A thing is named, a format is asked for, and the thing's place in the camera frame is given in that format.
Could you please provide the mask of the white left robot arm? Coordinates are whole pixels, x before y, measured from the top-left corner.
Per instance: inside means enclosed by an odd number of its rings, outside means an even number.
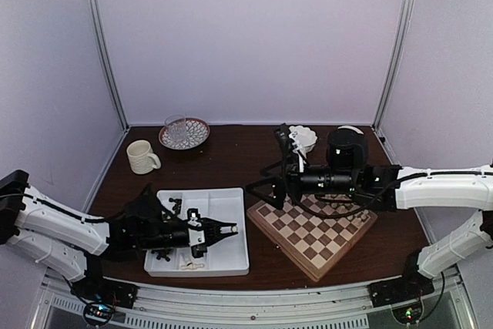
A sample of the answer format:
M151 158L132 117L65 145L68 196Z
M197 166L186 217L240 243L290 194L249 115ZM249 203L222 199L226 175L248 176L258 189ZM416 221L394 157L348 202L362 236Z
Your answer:
M16 170L1 180L1 242L80 282L94 301L111 293L102 261L146 256L154 277L234 275L248 270L240 189L154 192L147 184L110 217L76 211Z

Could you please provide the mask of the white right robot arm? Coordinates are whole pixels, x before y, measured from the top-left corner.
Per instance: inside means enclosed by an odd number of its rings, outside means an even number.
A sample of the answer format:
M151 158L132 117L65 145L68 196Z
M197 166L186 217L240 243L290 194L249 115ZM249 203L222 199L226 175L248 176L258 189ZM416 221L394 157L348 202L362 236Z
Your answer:
M463 218L455 229L411 254L395 282L395 293L411 299L430 280L481 248L492 247L492 167L418 169L371 165L364 132L339 126L327 135L326 163L309 163L317 137L306 126L279 126L274 133L281 159L277 174L266 167L248 193L274 208L291 200L320 220L355 217L365 211L414 210Z

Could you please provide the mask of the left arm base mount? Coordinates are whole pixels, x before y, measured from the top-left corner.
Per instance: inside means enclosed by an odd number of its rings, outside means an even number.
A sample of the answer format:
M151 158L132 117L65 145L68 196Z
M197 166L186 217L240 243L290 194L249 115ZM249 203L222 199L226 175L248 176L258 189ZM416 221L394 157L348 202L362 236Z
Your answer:
M135 284L115 280L83 279L71 284L71 292L85 300L98 301L112 307L132 309L138 287Z

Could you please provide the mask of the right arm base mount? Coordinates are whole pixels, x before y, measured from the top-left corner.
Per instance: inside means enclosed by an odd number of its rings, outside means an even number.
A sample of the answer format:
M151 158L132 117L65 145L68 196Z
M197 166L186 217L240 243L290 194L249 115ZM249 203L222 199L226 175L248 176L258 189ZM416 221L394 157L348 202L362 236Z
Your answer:
M373 307L398 304L434 293L434 285L430 280L425 282L404 282L402 279L382 280L369 284L367 288Z

